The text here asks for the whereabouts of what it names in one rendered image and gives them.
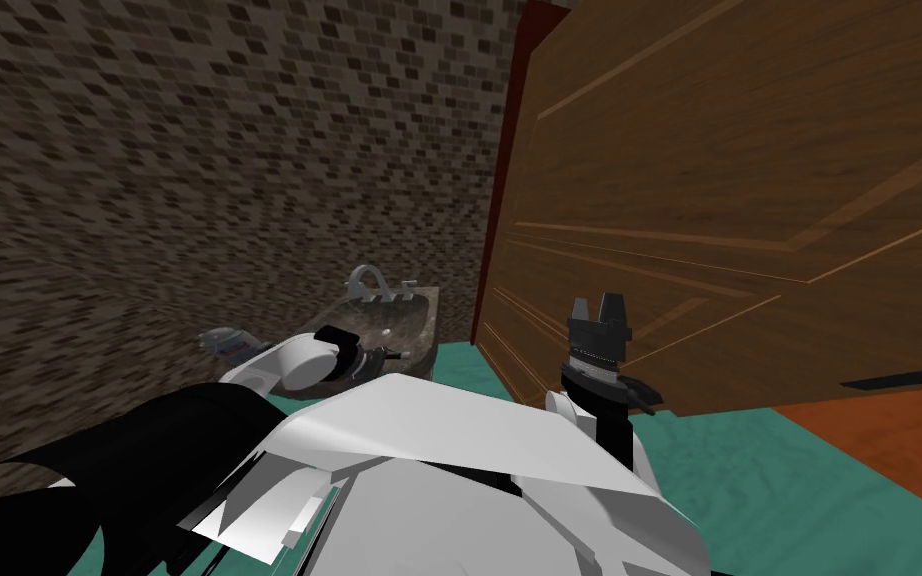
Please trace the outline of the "grey wall fixture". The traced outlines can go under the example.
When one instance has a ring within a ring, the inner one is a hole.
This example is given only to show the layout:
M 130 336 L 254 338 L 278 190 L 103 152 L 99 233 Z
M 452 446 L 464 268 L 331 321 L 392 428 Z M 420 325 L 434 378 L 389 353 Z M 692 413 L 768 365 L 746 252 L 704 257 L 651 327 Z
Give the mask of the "grey wall fixture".
M 250 333 L 219 327 L 198 335 L 199 346 L 208 349 L 216 358 L 237 366 L 263 352 L 264 345 Z

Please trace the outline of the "brown wooden door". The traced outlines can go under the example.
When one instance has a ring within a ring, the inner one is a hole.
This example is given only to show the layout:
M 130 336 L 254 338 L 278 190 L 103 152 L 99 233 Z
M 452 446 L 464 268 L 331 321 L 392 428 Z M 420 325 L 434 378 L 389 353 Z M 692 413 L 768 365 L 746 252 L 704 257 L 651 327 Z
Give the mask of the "brown wooden door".
M 605 292 L 679 415 L 922 372 L 922 0 L 581 0 L 529 61 L 477 328 L 516 401 Z

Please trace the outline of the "grey marble sink with faucet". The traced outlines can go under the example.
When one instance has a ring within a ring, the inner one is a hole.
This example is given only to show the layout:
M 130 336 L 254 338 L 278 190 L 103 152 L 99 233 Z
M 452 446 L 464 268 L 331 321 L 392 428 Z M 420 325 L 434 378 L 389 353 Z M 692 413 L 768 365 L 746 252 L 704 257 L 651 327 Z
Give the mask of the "grey marble sink with faucet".
M 404 281 L 394 291 L 396 296 L 388 303 L 382 301 L 378 292 L 369 302 L 361 296 L 342 296 L 297 330 L 307 333 L 332 325 L 356 333 L 360 337 L 360 359 L 364 359 L 370 349 L 386 349 L 390 356 L 380 367 L 363 368 L 357 363 L 339 381 L 319 383 L 302 390 L 288 390 L 278 384 L 272 393 L 294 400 L 324 399 L 388 373 L 430 380 L 439 344 L 439 288 Z

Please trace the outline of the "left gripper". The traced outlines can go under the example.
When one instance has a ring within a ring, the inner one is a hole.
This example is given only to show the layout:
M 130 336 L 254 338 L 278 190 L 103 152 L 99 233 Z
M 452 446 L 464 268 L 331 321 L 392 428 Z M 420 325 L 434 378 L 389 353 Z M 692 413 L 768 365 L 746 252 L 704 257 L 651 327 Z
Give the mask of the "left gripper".
M 386 347 L 364 349 L 359 355 L 358 366 L 351 373 L 351 380 L 355 382 L 368 382 L 378 378 L 384 370 L 388 360 L 408 360 L 409 351 L 399 352 Z

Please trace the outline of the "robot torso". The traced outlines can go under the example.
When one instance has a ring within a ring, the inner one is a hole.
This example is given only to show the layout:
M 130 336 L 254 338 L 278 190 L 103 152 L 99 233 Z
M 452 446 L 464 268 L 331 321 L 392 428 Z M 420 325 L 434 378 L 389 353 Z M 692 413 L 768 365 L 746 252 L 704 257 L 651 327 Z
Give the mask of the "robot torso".
M 711 576 L 695 526 L 565 392 L 542 409 L 401 374 L 285 418 L 195 532 L 295 576 Z

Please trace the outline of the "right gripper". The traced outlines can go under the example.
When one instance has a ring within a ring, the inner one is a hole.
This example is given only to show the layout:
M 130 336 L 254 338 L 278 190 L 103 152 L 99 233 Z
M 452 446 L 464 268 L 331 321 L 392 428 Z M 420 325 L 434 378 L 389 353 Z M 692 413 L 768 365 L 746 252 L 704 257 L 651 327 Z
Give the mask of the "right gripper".
M 632 340 L 632 330 L 626 326 L 627 314 L 622 294 L 603 294 L 597 321 L 590 321 L 587 299 L 575 298 L 570 319 L 567 320 L 569 346 L 604 361 L 624 361 L 627 343 Z

